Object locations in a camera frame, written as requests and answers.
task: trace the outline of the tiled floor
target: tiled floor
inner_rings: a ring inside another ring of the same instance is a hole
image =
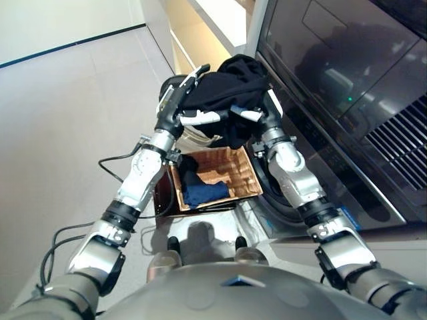
[[[159,88],[171,75],[147,28],[0,69],[0,287],[8,288],[0,290],[0,312],[19,292],[13,306],[28,299],[56,229],[103,213],[119,184],[97,160],[127,153],[140,133],[152,133]],[[124,176],[129,161],[109,165]],[[144,215],[153,215],[152,203]],[[165,249],[168,235],[183,241],[186,262],[231,257],[234,239],[245,234],[242,221],[253,218],[242,209],[240,217],[225,212],[169,219],[157,229],[153,219],[141,220],[124,249],[121,277],[99,309],[145,283],[151,257]],[[250,243],[265,239],[256,223]],[[63,272],[75,246],[58,250],[54,275]]]

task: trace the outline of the silver metal joint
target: silver metal joint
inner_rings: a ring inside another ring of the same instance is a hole
[[[175,137],[171,135],[169,131],[156,129],[148,143],[165,152],[169,152],[175,143]]]
[[[363,267],[369,267],[376,258],[365,241],[353,229],[347,217],[339,215],[307,230],[315,242],[320,243],[318,253],[327,257],[329,265],[342,280]]]
[[[268,151],[268,169],[277,179],[284,197],[295,209],[326,196],[292,142],[277,143]]]
[[[344,215],[339,215],[325,223],[314,225],[307,230],[307,233],[315,242],[322,242],[331,235],[336,235],[343,231],[349,233],[354,232],[353,226],[348,218]]]
[[[274,128],[268,129],[266,132],[264,132],[261,135],[261,140],[264,143],[267,143],[270,140],[283,137],[284,135],[285,135],[285,133],[283,132],[282,128],[274,127]]]

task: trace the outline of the blue cloth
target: blue cloth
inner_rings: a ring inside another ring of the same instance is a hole
[[[218,199],[230,197],[228,187],[223,181],[214,185],[204,183],[197,175],[199,164],[189,155],[182,155],[182,162],[178,167],[179,179],[183,200],[191,209],[195,209],[199,204]]]
[[[219,181],[214,185],[206,183],[188,185],[187,190],[183,192],[184,203],[189,205],[191,209],[195,209],[200,203],[228,198],[229,196],[228,187],[223,181]]]

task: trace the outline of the woven basket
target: woven basket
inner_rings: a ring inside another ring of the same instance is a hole
[[[197,175],[204,183],[214,184],[223,181],[228,187],[230,197],[202,203],[196,209],[254,197],[262,194],[261,185],[256,178],[254,168],[243,147],[232,150],[229,147],[188,153],[199,164]],[[183,202],[181,181],[175,167],[171,168],[173,182],[180,211],[189,211],[189,205]]]

